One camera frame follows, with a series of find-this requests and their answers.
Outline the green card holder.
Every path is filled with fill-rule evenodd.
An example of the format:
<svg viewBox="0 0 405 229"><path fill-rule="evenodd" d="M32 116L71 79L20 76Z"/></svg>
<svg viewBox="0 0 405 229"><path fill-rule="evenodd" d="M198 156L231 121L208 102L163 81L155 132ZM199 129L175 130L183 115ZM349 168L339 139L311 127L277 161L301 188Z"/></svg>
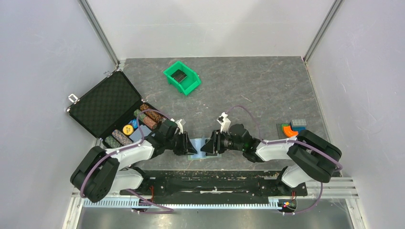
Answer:
<svg viewBox="0 0 405 229"><path fill-rule="evenodd" d="M187 155L188 160L192 161L192 160L202 160L202 159L211 159L211 158L221 158L222 155L218 154L216 156L208 156L206 154L206 152L201 151L201 147L203 145L205 145L206 139L203 138L194 138L194 139L190 139L191 144L193 145L193 147L196 149L197 153L194 155Z"/></svg>

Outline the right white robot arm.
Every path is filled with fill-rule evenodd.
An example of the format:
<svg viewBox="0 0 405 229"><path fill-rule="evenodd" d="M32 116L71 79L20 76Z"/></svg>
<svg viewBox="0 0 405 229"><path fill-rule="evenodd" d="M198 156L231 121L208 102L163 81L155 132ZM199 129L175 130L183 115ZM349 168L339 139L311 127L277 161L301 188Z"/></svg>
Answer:
<svg viewBox="0 0 405 229"><path fill-rule="evenodd" d="M235 124L228 131L213 131L201 150L212 156L236 150L253 163L292 160L294 165L283 169L276 181L282 195L309 180L328 183L333 173L342 169L341 150L309 130L290 138L261 140L252 137L243 124Z"/></svg>

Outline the black credit card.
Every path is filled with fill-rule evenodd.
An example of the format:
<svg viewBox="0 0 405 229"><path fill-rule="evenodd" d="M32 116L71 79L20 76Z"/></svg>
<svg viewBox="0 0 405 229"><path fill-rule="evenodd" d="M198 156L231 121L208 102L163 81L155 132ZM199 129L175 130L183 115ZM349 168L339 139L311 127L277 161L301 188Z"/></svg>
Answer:
<svg viewBox="0 0 405 229"><path fill-rule="evenodd" d="M182 70L178 69L171 76L176 82L181 83L186 77L187 74Z"/></svg>

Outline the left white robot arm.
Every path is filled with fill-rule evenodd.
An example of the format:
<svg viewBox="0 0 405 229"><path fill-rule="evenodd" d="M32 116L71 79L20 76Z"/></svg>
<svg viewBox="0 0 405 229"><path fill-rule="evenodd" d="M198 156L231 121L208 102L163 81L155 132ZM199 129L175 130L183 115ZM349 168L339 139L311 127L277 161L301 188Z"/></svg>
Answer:
<svg viewBox="0 0 405 229"><path fill-rule="evenodd" d="M110 192L132 189L138 194L149 191L150 181L134 163L149 160L171 150L174 154L191 155L196 149L184 130L185 121L165 120L148 136L119 148L102 149L95 146L70 177L71 184L79 189L82 198L93 203L101 201Z"/></svg>

